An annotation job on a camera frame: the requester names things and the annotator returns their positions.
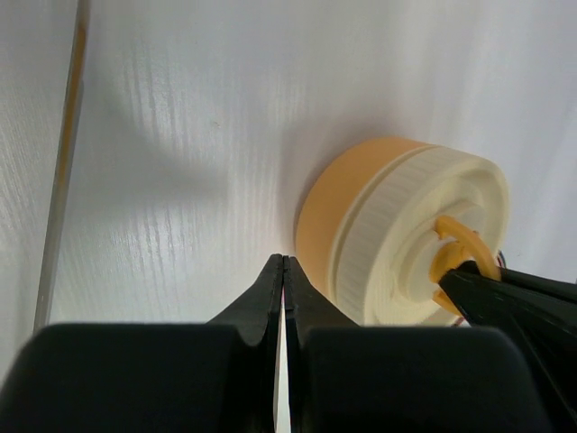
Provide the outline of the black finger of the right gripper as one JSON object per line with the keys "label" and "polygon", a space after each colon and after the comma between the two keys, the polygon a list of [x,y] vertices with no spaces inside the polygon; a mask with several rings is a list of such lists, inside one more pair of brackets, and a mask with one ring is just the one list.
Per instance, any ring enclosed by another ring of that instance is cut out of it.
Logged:
{"label": "black finger of the right gripper", "polygon": [[527,360],[555,432],[576,430],[576,284],[500,269],[495,281],[468,261],[441,289],[473,326],[495,327]]}

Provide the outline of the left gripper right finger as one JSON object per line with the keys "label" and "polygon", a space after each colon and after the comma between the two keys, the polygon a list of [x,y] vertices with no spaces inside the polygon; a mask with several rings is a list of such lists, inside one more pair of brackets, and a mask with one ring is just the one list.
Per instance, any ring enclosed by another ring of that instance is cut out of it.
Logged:
{"label": "left gripper right finger", "polygon": [[489,327],[361,327],[284,261],[295,432],[551,432],[529,366]]}

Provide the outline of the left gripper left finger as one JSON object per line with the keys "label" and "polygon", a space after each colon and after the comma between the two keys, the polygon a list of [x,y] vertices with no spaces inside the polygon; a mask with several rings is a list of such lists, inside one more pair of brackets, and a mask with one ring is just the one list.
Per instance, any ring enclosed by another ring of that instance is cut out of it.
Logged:
{"label": "left gripper left finger", "polygon": [[60,324],[18,354],[4,432],[272,432],[283,258],[204,324]]}

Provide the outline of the round beige container lid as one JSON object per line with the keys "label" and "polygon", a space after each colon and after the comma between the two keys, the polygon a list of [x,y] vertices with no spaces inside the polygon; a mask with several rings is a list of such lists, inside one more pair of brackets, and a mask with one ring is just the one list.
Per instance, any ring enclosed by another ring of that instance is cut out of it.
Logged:
{"label": "round beige container lid", "polygon": [[508,214],[508,185],[492,161],[441,146],[412,152],[354,200],[334,246],[331,297],[360,325],[451,326],[457,317],[434,302],[429,277],[452,240],[435,231],[436,219],[454,218],[497,253]]}

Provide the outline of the metal food tongs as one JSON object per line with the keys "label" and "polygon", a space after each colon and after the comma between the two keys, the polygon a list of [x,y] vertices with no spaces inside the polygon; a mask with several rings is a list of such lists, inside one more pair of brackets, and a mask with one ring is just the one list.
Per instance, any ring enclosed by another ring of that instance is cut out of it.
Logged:
{"label": "metal food tongs", "polygon": [[90,14],[91,3],[89,1],[78,1],[61,119],[60,141],[50,197],[50,211],[47,221],[33,320],[32,331],[34,333],[38,332],[50,322],[54,283],[60,256],[60,241],[84,92],[83,73],[86,63]]}

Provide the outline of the round beige lunch container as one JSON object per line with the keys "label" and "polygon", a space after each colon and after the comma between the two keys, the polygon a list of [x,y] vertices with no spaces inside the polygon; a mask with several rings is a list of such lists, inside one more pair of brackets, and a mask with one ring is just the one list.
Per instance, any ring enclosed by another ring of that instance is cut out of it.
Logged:
{"label": "round beige lunch container", "polygon": [[382,169],[430,147],[400,137],[370,139],[341,153],[316,179],[298,213],[295,244],[305,274],[324,296],[331,297],[327,277],[333,243],[354,200]]}

